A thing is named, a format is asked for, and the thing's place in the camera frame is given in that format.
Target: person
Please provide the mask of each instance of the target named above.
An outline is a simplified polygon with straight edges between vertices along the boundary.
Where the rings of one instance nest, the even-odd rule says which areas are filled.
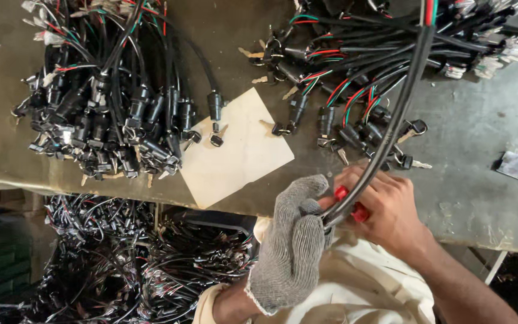
[[[364,167],[345,168],[335,188],[352,189]],[[334,240],[318,214],[335,199],[313,199],[327,188],[316,175],[277,196],[263,238],[255,226],[259,262],[248,278],[206,290],[194,324],[435,323],[433,304],[449,324],[518,323],[421,223],[411,180],[377,173],[359,199],[370,217],[336,229]]]

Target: forearm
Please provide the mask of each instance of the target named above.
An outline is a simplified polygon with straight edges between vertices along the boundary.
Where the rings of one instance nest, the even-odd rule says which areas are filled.
[[[408,264],[427,282],[449,324],[516,323],[513,309],[487,285],[454,260],[430,236],[421,253]]]
[[[213,319],[216,324],[240,324],[261,314],[253,300],[245,293],[247,277],[228,287],[215,299]]]

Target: gloved hand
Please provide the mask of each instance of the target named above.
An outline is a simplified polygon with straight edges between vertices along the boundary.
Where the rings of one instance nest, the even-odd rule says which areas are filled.
[[[275,215],[251,270],[245,292],[265,315],[304,301],[319,280],[325,238],[313,198],[329,184],[323,175],[300,178],[275,201]]]

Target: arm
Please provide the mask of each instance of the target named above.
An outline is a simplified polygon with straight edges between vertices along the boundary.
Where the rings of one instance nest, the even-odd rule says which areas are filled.
[[[216,297],[216,324],[239,324],[258,314],[304,301],[319,280],[319,261],[325,245],[323,223],[313,199],[329,184],[323,175],[301,178],[277,196],[273,221],[259,251],[259,262],[248,278]]]
[[[238,324],[261,312],[245,293],[247,277],[222,291],[213,304],[213,320],[216,324]]]
[[[346,168],[335,177],[335,188],[353,188],[362,173],[363,166]],[[379,171],[360,202],[370,217],[363,223],[353,222],[353,229],[416,269],[433,291],[435,303],[449,324],[518,324],[514,310],[450,257],[421,223],[409,179]]]

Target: bare hand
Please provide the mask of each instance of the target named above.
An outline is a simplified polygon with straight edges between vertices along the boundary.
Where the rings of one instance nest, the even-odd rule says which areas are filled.
[[[365,167],[343,169],[343,173],[335,177],[334,190],[341,185],[352,190]],[[435,242],[433,234],[417,216],[411,180],[379,171],[359,202],[367,208],[370,217],[363,223],[349,222],[355,232],[397,258],[408,262]]]

